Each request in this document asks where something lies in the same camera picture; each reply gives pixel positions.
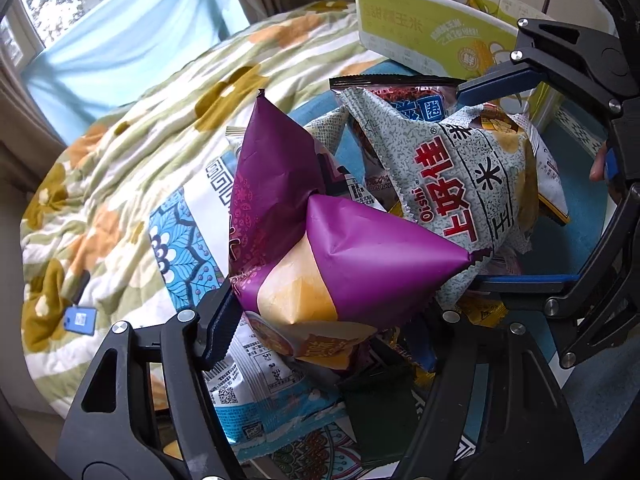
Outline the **person's right hand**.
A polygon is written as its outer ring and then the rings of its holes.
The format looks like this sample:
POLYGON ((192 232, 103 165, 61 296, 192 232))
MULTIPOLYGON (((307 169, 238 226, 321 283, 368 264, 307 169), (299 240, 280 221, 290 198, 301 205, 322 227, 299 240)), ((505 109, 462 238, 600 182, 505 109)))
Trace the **person's right hand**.
POLYGON ((606 143, 603 143, 597 151, 596 158, 589 171, 589 180, 599 182, 604 180, 605 156, 608 151, 606 143))

